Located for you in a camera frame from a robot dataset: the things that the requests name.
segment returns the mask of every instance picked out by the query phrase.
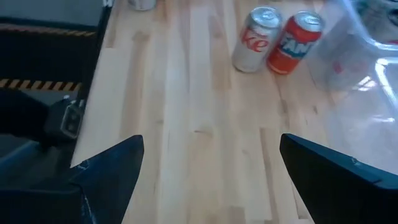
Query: silver can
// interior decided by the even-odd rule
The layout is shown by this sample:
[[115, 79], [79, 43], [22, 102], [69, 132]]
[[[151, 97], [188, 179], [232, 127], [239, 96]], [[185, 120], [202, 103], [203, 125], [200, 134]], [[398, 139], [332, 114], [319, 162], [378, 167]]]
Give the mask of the silver can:
[[242, 72], [256, 72], [275, 42], [282, 16], [272, 7], [257, 7], [247, 16], [236, 43], [232, 63]]
[[398, 9], [390, 10], [385, 14], [373, 38], [383, 44], [398, 44]]
[[128, 0], [131, 7], [138, 11], [146, 11], [155, 8], [156, 0]]
[[356, 9], [371, 36], [391, 9], [398, 8], [398, 0], [357, 0]]

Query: can lid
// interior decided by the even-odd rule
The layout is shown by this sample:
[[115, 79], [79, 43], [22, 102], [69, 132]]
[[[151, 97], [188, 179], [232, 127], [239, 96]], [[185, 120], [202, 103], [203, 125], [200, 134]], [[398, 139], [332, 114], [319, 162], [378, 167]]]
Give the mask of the can lid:
[[282, 23], [282, 16], [273, 7], [257, 7], [250, 12], [250, 15], [254, 22], [266, 28], [277, 28]]
[[294, 21], [310, 32], [321, 32], [325, 27], [323, 19], [315, 12], [300, 11], [294, 15]]
[[387, 17], [391, 23], [393, 23], [395, 26], [398, 26], [398, 9], [389, 11]]

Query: printed logo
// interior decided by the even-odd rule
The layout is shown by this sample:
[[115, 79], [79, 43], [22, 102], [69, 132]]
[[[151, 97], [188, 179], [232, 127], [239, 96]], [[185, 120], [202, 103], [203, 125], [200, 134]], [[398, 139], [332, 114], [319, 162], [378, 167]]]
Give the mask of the printed logo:
[[286, 32], [280, 42], [279, 49], [292, 58], [303, 58], [313, 45], [314, 42], [297, 42], [292, 34]]
[[260, 35], [250, 28], [246, 28], [241, 38], [242, 44], [255, 52], [263, 52], [268, 46], [266, 35]]

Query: wooden table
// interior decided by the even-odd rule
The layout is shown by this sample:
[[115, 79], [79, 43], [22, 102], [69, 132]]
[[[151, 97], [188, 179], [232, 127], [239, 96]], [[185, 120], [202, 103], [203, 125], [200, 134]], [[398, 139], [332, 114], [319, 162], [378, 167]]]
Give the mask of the wooden table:
[[73, 165], [134, 134], [145, 155], [124, 223], [311, 223], [279, 154], [281, 133], [328, 145], [330, 96], [301, 63], [237, 72], [231, 53], [259, 4], [284, 19], [310, 0], [163, 0], [114, 6]]

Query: butcher block countertop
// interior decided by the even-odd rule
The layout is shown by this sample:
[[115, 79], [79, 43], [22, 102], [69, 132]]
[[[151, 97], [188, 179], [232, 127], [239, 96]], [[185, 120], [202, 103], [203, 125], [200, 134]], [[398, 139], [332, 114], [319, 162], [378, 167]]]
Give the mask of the butcher block countertop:
[[258, 5], [284, 21], [311, 0], [117, 0], [73, 164], [135, 134], [142, 169], [123, 223], [313, 223], [279, 153], [282, 133], [328, 146], [305, 62], [289, 76], [231, 65], [243, 20]]

